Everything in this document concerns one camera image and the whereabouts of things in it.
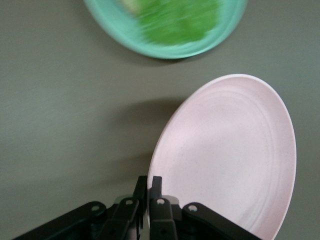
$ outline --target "teal plate rim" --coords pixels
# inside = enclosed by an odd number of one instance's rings
[[[218,25],[198,41],[162,45],[144,39],[137,19],[119,0],[84,0],[93,18],[118,43],[139,54],[158,59],[181,59],[204,53],[223,42],[240,22],[248,0],[220,0]]]

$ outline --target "pink plate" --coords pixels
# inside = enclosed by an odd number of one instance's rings
[[[232,74],[205,84],[174,113],[154,151],[148,188],[179,205],[199,202],[264,240],[277,235],[296,175],[293,125],[261,79]]]

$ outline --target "silver screw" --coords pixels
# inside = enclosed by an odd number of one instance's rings
[[[132,201],[132,200],[127,200],[127,201],[125,201],[125,205],[131,205],[131,204],[133,204],[134,203],[134,201]]]
[[[157,204],[160,204],[160,205],[163,205],[163,204],[165,204],[165,200],[163,200],[162,198],[160,198],[160,199],[158,199],[158,200],[156,201],[156,203],[157,203]]]
[[[98,205],[95,205],[95,206],[93,206],[92,208],[91,208],[91,211],[97,211],[97,210],[99,210],[99,206]]]
[[[188,206],[188,209],[189,209],[190,212],[196,212],[196,211],[198,211],[198,208],[197,208],[195,205],[190,205],[190,206]]]

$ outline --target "tabletop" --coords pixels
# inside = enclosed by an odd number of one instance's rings
[[[276,240],[319,239],[319,12],[317,0],[249,0],[217,47],[163,60],[117,43],[81,0],[2,0],[0,239],[132,193],[179,105],[237,73],[270,84],[293,122],[295,187]]]

